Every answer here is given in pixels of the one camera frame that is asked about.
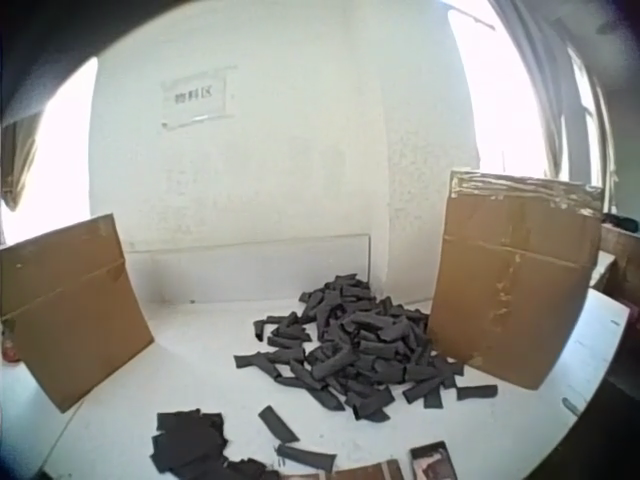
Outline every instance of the brown cardboard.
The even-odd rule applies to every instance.
[[[452,172],[429,321],[436,348],[537,389],[582,310],[602,203],[596,187]]]
[[[0,248],[1,310],[61,412],[153,342],[112,215]]]
[[[600,248],[616,257],[604,292],[640,306],[640,236],[603,225]]]
[[[404,480],[397,460],[368,465],[366,467],[340,470],[333,473],[309,473],[306,475],[284,475],[284,480]]]

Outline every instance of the curtain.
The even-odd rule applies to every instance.
[[[42,112],[30,115],[2,128],[0,145],[0,186],[2,200],[15,212],[36,155],[36,135]]]
[[[562,82],[557,78],[558,59],[548,40],[552,31],[518,0],[489,0],[520,52],[536,90],[543,117],[549,158],[549,175],[557,178],[562,163]]]

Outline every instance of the white tabletop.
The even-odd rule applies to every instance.
[[[421,402],[407,405],[397,388],[397,401],[386,409],[391,420],[372,424],[356,422],[349,411],[326,411],[306,392],[279,386],[257,369],[234,368],[234,354],[268,349],[253,337],[251,321],[294,308],[297,302],[148,310],[156,343],[85,399],[45,470],[54,478],[163,478],[148,458],[155,414],[192,408],[224,413],[230,458],[251,456],[277,466],[277,442],[257,417],[272,405],[300,437],[301,448],[338,454],[337,470],[397,458],[410,479],[409,449],[444,440],[460,480],[524,478],[576,421],[562,398],[583,410],[595,393],[628,313],[590,291],[569,344],[536,392],[468,368],[458,383],[498,383],[496,399],[458,403],[453,391],[444,391],[443,410],[424,410]],[[292,462],[280,470],[311,471]]]
[[[61,414],[24,364],[2,365],[0,455],[16,475],[31,478],[38,472],[79,405]]]

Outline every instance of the stack of black fabric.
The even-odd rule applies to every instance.
[[[443,408],[441,388],[457,389],[458,400],[497,395],[495,385],[459,388],[455,378],[464,375],[464,365],[433,351],[425,333],[429,315],[389,297],[378,301],[355,274],[336,276],[300,301],[306,304],[300,315],[254,322],[259,341],[267,325],[276,325],[267,343],[279,350],[235,356],[237,368],[258,367],[283,386],[305,389],[329,410],[346,405],[357,420],[372,422],[389,420],[383,410],[394,401],[389,385],[411,383],[404,398],[422,399],[424,408]],[[306,353],[303,344],[311,336],[305,326],[311,323],[320,345]],[[288,365],[291,375],[278,365]]]
[[[234,462],[224,456],[227,439],[220,413],[158,413],[159,433],[152,438],[151,460],[160,473],[171,472],[180,480],[278,480],[252,458]]]

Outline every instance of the bright window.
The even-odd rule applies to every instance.
[[[545,177],[537,97],[520,54],[486,0],[444,0],[473,106],[480,169]]]
[[[89,118],[97,68],[93,58],[47,104],[18,209],[11,212],[0,202],[8,244],[89,218]]]

